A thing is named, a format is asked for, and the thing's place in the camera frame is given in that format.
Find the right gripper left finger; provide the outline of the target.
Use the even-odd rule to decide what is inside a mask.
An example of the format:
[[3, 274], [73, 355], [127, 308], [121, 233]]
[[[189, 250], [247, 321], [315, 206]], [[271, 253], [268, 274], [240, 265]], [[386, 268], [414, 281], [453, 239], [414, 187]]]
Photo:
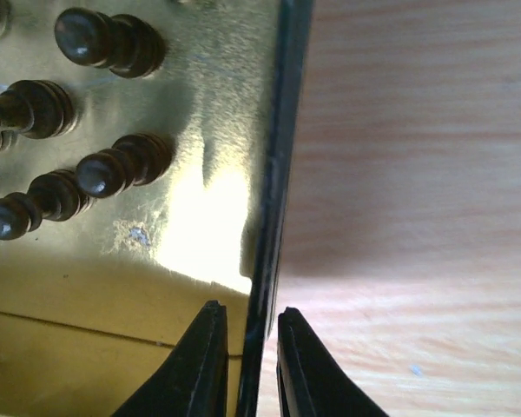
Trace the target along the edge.
[[228, 398], [228, 319], [207, 301], [168, 358], [115, 416], [224, 416]]

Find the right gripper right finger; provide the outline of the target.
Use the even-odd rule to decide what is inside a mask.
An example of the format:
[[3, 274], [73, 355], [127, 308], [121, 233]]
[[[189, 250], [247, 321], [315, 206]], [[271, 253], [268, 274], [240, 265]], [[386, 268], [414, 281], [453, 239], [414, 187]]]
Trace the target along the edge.
[[278, 316], [277, 377], [282, 416], [385, 416], [355, 385], [297, 308]]

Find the gold tin tray with pieces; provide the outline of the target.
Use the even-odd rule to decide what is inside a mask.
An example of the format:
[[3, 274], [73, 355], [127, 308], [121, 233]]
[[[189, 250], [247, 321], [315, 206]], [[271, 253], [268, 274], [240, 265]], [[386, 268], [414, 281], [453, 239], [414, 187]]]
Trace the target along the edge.
[[[227, 310], [224, 416], [256, 415], [313, 3], [8, 2], [0, 94], [57, 83], [77, 122], [0, 153], [0, 198], [125, 135], [171, 138], [175, 157], [155, 182], [0, 240], [0, 416], [115, 416], [207, 301]], [[122, 78], [72, 63], [54, 25], [73, 7], [148, 23], [162, 65]]]

